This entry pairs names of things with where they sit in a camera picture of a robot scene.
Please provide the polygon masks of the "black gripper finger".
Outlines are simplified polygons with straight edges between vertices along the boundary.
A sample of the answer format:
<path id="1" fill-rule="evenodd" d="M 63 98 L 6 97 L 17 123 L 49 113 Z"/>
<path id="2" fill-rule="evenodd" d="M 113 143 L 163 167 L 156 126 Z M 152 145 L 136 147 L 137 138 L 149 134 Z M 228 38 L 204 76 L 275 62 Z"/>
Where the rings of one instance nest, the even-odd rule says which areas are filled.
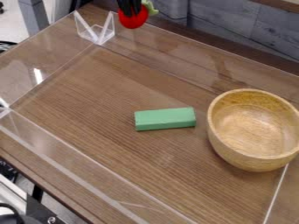
<path id="1" fill-rule="evenodd" d="M 116 0 L 119 9 L 124 12 L 127 17 L 132 17 L 131 0 Z"/>
<path id="2" fill-rule="evenodd" d="M 137 15 L 141 10 L 141 0 L 129 0 L 135 14 Z"/>

